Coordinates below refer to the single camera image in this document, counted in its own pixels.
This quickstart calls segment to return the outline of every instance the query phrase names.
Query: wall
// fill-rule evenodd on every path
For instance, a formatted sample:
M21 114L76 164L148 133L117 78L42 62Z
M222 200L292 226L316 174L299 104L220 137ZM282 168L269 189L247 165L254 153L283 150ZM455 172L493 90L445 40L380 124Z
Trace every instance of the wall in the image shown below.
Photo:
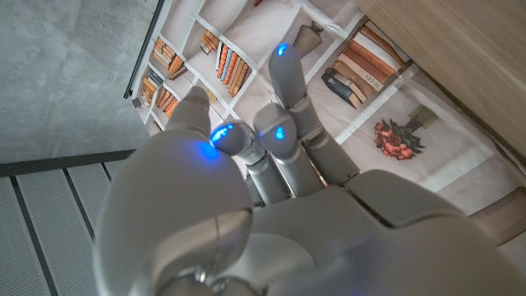
M155 0L0 2L0 163L135 149L122 98Z

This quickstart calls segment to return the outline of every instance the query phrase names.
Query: blue led light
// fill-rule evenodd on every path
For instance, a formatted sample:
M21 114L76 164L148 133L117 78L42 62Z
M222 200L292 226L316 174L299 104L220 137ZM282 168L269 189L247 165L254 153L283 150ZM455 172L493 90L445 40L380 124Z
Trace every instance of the blue led light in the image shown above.
M283 140L285 138L285 131L282 127L276 128L276 139Z
M219 156L219 152L208 143L200 143L199 148L201 148L201 152L208 160L215 160Z
M221 127L220 129L215 130L214 134L210 138L212 140L212 143L215 143L221 140L221 138L227 135L227 132L228 132L227 127Z
M280 44L278 47L278 55L281 57L285 53L285 50L287 50L287 44Z

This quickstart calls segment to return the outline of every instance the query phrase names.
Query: black rod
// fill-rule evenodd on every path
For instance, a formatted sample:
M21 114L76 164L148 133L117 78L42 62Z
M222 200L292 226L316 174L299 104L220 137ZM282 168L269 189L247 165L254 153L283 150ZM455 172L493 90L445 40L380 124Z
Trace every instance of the black rod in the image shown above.
M128 82L128 86L126 87L126 91L124 92L124 99L127 99L132 95L133 82L135 81L137 72L139 71L139 66L141 65L142 58L145 56L146 48L148 47L148 41L150 40L151 35L154 33L155 24L157 24L157 20L159 19L159 14L161 13L161 9L163 9L163 5L164 0L159 0L157 2L157 7L155 8L154 16L151 19L150 26L148 27L148 31L146 32L145 40L142 42L141 51L139 52L139 56L137 57L137 61L135 62L135 66L133 67L133 72L131 73L130 81Z

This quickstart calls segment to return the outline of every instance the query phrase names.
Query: white bookshelf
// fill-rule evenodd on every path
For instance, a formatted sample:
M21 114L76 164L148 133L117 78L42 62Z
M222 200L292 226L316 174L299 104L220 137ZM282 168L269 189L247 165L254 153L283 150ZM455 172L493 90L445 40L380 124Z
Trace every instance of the white bookshelf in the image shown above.
M321 121L333 136L342 136L367 106L358 110L343 102L320 79L323 71L342 51L344 42L352 37L364 21L364 15L349 1L339 0L336 10L327 10L322 1L265 0L253 7L252 0L178 0L167 1L159 16L147 56L140 67L140 80L135 81L133 96L140 97L141 80L153 69L164 79L149 108L137 109L150 134L158 132L153 124L164 130L168 117L155 105L162 89L168 90L181 100L192 86L210 90L217 98L211 102L212 128L225 120L242 119L252 124L254 114L268 103L277 102L270 84L269 57L274 48L282 43L292 43L301 25L317 21L325 26L321 32L323 43L302 59L307 88ZM247 78L235 97L228 93L226 85L217 78L215 59L217 52L206 55L200 47L201 36L209 30L229 48L232 48L249 66ZM187 72L171 81L165 79L168 71L153 58L153 48L161 38L184 61ZM324 100L332 100L331 108Z

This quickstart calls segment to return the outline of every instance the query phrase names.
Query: flower bouquet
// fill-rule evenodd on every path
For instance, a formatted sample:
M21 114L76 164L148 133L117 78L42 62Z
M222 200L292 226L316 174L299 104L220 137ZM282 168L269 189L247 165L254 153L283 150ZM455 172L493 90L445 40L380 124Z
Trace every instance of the flower bouquet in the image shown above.
M376 147L381 148L385 156L395 157L397 160L410 160L422 153L418 136L407 126L399 126L392 120L390 125L384 120L375 125Z

